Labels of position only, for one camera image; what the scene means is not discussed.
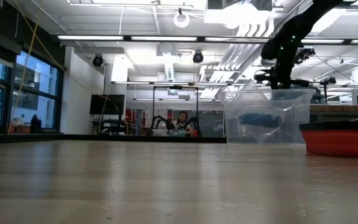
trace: robotic arm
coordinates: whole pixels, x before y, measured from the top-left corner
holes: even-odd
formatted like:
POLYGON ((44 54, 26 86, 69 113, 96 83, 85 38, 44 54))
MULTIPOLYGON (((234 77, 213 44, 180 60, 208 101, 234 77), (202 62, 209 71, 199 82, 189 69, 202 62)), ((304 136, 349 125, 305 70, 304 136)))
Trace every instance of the robotic arm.
POLYGON ((302 14, 291 18, 284 24, 277 35, 269 40, 262 49, 262 58, 277 59, 275 66, 267 71, 269 76, 255 75, 259 82, 267 80, 273 90, 290 88, 291 85, 309 86, 306 80, 291 80, 291 71, 294 66, 298 47, 304 47, 301 41, 311 32, 314 24, 327 12, 338 6, 348 6, 355 1, 346 0, 313 0, 313 4, 302 14))

